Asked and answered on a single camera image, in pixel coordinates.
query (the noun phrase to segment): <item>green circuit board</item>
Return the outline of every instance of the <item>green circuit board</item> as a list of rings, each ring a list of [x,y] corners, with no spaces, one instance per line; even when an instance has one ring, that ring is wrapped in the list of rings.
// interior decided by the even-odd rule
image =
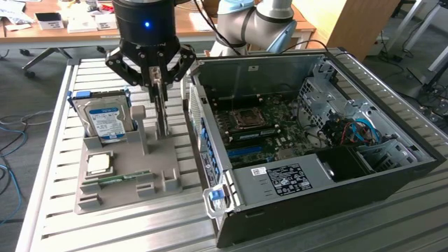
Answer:
[[[301,156],[319,147],[309,142],[291,101],[281,95],[264,98],[257,107],[216,111],[215,118],[233,168]]]

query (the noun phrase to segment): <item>metal slotted surface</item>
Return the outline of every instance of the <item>metal slotted surface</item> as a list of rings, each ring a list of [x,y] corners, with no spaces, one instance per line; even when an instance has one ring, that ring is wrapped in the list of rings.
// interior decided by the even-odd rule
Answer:
[[[448,156],[447,137],[440,130],[349,56],[341,55],[339,59],[416,132]],[[104,67],[103,59],[83,60],[72,68],[73,73],[65,76],[63,89],[64,85],[69,90],[97,91],[116,90],[124,86],[124,81]],[[360,97],[348,82],[341,81],[339,85],[352,98]],[[147,106],[149,118],[145,123],[152,124],[155,119],[147,93],[139,87],[129,89],[132,104]],[[83,128],[76,113],[63,102],[61,93],[61,101],[57,103],[60,112],[55,113],[51,127],[56,138],[52,139],[49,133],[52,141],[48,140],[45,144],[17,251],[436,251],[448,246],[445,162],[385,201],[225,250],[216,249],[177,83],[169,91],[167,106],[183,176],[183,193],[76,215],[72,210]]]

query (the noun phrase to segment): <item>blue cable on floor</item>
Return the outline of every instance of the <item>blue cable on floor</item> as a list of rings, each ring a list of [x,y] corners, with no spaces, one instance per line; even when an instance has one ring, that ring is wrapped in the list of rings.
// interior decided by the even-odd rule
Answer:
[[[0,168],[5,170],[5,172],[9,172],[11,177],[12,177],[12,181],[16,187],[16,191],[17,191],[17,198],[19,198],[19,205],[16,207],[16,210],[8,215],[8,217],[0,222],[0,226],[15,216],[15,214],[19,212],[20,206],[21,206],[21,197],[20,197],[20,190],[19,190],[19,184],[17,184],[17,180],[16,180],[16,176],[15,174],[11,172],[11,170],[8,169],[8,167],[5,167],[4,165],[0,165]]]
[[[20,147],[23,147],[23,145],[25,144],[27,142],[27,133],[20,131],[20,130],[8,130],[3,127],[0,127],[0,130],[4,130],[4,131],[8,131],[8,132],[16,132],[16,133],[21,133],[23,134],[23,140],[21,140],[21,143],[19,144],[19,146],[12,150],[9,151],[7,154],[3,154],[0,155],[0,158],[5,157],[7,155],[9,155],[12,152],[15,152]]]

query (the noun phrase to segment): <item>blue hard drive label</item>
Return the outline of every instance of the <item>blue hard drive label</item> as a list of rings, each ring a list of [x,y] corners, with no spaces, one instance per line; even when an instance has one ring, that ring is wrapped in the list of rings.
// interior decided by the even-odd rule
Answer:
[[[92,109],[89,111],[96,133],[108,142],[115,142],[124,137],[125,130],[119,115],[119,108]]]
[[[299,164],[269,169],[268,176],[280,196],[313,188]]]

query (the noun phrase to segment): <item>gray robot arm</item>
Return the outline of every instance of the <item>gray robot arm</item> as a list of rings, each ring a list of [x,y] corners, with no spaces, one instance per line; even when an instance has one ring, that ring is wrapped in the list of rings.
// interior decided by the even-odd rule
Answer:
[[[231,46],[247,54],[247,44],[280,53],[291,41],[297,22],[291,8],[292,0],[221,0],[217,11],[217,31]],[[209,52],[212,57],[235,55],[228,43],[216,37]]]

